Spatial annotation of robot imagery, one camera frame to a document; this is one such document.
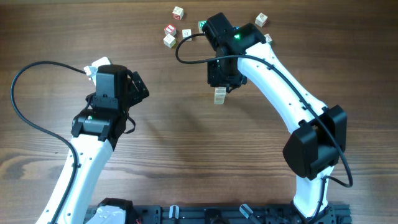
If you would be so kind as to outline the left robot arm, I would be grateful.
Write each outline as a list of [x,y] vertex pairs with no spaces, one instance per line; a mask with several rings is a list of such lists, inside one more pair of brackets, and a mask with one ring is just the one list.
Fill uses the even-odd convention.
[[132,120],[130,107],[149,96],[137,72],[122,65],[88,67],[95,92],[72,121],[69,153],[49,202],[38,223],[83,223],[95,185],[115,150],[126,124]]

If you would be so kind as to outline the W letter wooden block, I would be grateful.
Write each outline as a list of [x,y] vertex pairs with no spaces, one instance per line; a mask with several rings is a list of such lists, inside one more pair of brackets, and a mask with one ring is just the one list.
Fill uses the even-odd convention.
[[215,98],[225,98],[226,94],[225,93],[216,93]]

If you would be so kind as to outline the plain S wooden block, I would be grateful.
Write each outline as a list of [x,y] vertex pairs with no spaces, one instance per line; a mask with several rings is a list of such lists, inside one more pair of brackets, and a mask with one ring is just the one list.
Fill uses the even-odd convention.
[[216,95],[225,95],[226,94],[226,87],[216,87],[215,88]]

